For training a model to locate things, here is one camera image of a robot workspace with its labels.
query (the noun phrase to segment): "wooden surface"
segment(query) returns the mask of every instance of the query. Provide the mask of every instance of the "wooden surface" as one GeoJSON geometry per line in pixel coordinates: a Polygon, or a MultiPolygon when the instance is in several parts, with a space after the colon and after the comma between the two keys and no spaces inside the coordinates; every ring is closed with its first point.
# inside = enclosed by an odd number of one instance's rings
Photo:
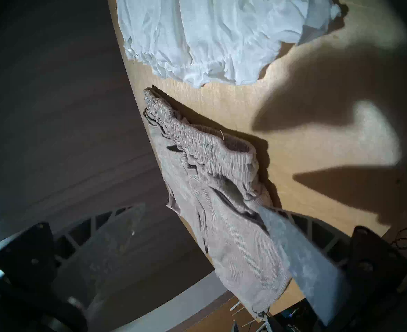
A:
{"type": "MultiPolygon", "coordinates": [[[[385,0],[337,0],[332,31],[284,45],[257,83],[201,89],[128,61],[108,1],[139,110],[154,85],[191,123],[250,141],[276,206],[348,235],[359,224],[383,235],[407,206],[407,30],[385,0]]],[[[271,312],[302,297],[291,282],[271,312]]]]}

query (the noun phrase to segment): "fabric fold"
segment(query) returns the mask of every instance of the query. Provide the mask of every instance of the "fabric fold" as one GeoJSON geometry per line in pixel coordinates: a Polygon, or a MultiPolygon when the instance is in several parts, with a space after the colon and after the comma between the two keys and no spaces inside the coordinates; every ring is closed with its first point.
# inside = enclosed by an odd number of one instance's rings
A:
{"type": "Polygon", "coordinates": [[[190,224],[225,287],[253,316],[266,312],[290,277],[257,213],[271,200],[258,181],[256,150],[237,137],[189,124],[153,89],[144,94],[168,207],[190,224]]]}

